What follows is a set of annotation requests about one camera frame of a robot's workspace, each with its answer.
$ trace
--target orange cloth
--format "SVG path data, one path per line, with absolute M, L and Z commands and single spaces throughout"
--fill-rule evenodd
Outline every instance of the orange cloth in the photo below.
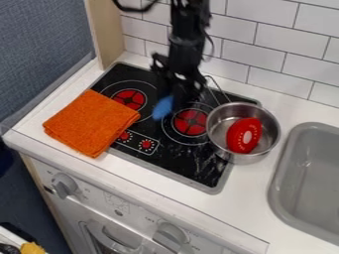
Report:
M 104 152 L 140 114 L 93 90 L 87 90 L 44 123 L 45 132 L 91 158 Z

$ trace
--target silver pot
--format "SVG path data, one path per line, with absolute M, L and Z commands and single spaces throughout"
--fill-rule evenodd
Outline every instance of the silver pot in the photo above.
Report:
M 250 154 L 238 154 L 227 149 L 226 133 L 237 120 L 256 117 L 262 122 L 263 135 Z M 207 118 L 207 135 L 216 155 L 233 164 L 259 162 L 277 144 L 281 127 L 276 117 L 265 108 L 251 103 L 233 102 L 218 106 Z

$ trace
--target oven knob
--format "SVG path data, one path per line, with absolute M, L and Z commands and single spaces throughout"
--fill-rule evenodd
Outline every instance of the oven knob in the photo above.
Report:
M 52 179 L 52 187 L 61 199 L 77 193 L 78 185 L 71 177 L 64 173 L 57 173 Z
M 187 235 L 168 222 L 163 222 L 158 227 L 153 240 L 175 254 L 194 254 Z

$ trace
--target red burner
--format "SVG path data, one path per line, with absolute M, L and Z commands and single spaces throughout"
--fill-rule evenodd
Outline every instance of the red burner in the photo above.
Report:
M 125 89 L 119 91 L 113 96 L 113 99 L 134 110 L 141 109 L 146 102 L 145 94 L 136 89 Z
M 174 127 L 178 133 L 186 136 L 199 136 L 206 132 L 205 112 L 196 109 L 185 109 L 174 117 Z
M 122 141 L 125 141 L 125 140 L 128 140 L 130 138 L 130 136 L 131 135 L 128 132 L 124 131 L 123 134 L 120 135 L 120 139 Z
M 152 147 L 152 142 L 150 140 L 143 140 L 142 147 L 144 149 L 150 149 Z

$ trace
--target gray sink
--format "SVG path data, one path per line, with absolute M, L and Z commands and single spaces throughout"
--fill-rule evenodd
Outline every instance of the gray sink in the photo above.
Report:
M 339 129 L 304 123 L 289 134 L 269 189 L 286 224 L 339 245 Z

